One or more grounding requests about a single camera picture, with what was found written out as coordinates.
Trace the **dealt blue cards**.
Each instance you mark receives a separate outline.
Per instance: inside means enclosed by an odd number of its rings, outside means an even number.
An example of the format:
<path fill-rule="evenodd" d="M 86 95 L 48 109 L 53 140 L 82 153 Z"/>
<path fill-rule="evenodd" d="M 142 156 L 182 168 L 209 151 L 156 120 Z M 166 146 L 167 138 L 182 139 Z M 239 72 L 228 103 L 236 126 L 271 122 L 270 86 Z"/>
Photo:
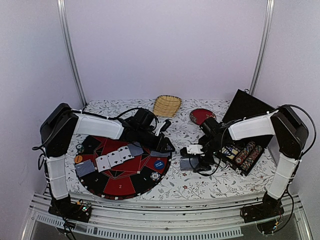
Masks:
<path fill-rule="evenodd" d="M 157 152 L 157 151 L 151 151 L 150 156 L 151 157 L 157 157 L 157 158 L 166 158 L 170 157 L 172 155 L 171 152 Z"/>
<path fill-rule="evenodd" d="M 94 172 L 95 166 L 91 160 L 85 160 L 75 165 L 75 171 L 79 178 Z"/>

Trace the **blue checkered card deck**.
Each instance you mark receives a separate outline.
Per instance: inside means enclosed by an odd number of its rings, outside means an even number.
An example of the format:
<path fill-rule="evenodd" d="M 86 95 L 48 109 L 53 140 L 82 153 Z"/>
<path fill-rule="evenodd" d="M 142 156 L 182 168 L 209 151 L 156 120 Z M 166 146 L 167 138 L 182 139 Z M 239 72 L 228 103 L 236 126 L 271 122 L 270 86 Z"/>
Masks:
<path fill-rule="evenodd" d="M 194 166 L 192 163 L 192 159 L 191 158 L 183 158 L 179 161 L 179 167 L 180 170 L 185 172 L 185 171 L 193 171 L 194 170 Z"/>

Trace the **blue small blind chip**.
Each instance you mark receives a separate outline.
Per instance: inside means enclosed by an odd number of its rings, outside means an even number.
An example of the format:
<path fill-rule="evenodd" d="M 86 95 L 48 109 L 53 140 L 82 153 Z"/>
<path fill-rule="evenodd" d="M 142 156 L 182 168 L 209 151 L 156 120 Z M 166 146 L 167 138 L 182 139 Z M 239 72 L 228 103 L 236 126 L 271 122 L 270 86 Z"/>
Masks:
<path fill-rule="evenodd" d="M 154 163 L 153 163 L 153 169 L 155 171 L 163 171 L 163 169 L 165 168 L 166 164 L 164 161 L 162 160 L 156 160 Z"/>

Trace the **blurred blue card being passed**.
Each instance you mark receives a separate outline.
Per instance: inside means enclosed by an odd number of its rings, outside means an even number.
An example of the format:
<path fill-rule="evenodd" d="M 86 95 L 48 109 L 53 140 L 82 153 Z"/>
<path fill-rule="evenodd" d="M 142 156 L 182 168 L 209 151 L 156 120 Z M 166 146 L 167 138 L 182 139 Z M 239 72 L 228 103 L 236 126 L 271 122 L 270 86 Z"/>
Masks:
<path fill-rule="evenodd" d="M 138 145 L 134 145 L 132 143 L 127 145 L 130 153 L 132 156 L 136 157 L 136 156 L 140 156 L 144 153 L 144 150 L 142 149 L 142 147 L 138 144 Z"/>

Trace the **blue white ten chip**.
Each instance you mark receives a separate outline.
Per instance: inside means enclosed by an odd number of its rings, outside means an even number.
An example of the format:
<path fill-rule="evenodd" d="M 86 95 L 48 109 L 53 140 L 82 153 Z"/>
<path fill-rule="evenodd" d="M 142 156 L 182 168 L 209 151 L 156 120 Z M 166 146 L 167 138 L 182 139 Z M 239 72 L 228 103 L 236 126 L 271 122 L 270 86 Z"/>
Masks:
<path fill-rule="evenodd" d="M 153 172 L 151 175 L 150 175 L 150 178 L 153 180 L 153 181 L 158 181 L 161 177 L 161 174 L 158 173 L 158 172 Z"/>

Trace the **poker chip stack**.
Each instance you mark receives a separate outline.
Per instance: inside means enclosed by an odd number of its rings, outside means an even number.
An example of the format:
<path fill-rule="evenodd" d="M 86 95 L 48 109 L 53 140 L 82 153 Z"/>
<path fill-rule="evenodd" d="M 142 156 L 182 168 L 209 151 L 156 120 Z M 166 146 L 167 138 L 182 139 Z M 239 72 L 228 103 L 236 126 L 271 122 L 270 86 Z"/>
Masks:
<path fill-rule="evenodd" d="M 76 150 L 79 154 L 83 153 L 84 152 L 84 146 L 82 144 L 77 144 L 76 145 Z"/>

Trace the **orange dealer button chip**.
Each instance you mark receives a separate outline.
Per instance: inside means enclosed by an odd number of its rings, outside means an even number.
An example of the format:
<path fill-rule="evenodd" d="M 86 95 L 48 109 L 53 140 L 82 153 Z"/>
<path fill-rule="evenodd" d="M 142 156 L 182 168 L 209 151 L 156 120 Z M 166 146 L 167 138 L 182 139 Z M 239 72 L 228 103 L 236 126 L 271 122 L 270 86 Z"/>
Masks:
<path fill-rule="evenodd" d="M 75 164 L 79 164 L 83 161 L 83 157 L 81 155 L 77 155 L 75 158 L 74 158 L 74 163 Z"/>

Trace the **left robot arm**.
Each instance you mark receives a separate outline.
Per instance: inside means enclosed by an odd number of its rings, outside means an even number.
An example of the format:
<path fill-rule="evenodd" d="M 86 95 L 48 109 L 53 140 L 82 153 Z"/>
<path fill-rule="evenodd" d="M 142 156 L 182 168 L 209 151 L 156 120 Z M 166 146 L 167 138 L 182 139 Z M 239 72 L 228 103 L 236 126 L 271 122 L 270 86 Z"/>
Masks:
<path fill-rule="evenodd" d="M 104 199 L 125 200 L 155 187 L 167 173 L 175 147 L 147 109 L 107 117 L 59 104 L 40 127 L 40 148 L 55 209 L 74 213 L 68 181 Z"/>

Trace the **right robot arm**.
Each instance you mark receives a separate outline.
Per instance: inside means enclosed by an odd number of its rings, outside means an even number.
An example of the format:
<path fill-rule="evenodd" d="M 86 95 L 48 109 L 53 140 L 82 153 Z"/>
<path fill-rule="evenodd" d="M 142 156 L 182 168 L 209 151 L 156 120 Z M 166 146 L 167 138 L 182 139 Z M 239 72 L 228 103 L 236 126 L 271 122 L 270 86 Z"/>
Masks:
<path fill-rule="evenodd" d="M 228 123 L 218 123 L 206 119 L 200 126 L 205 140 L 186 147 L 189 155 L 198 157 L 199 162 L 207 162 L 214 154 L 228 144 L 258 136 L 275 136 L 279 147 L 279 160 L 269 189 L 263 196 L 258 213 L 269 218 L 278 210 L 281 198 L 293 181 L 309 136 L 309 130 L 293 110 L 292 104 L 285 104 L 265 114 L 237 119 Z"/>

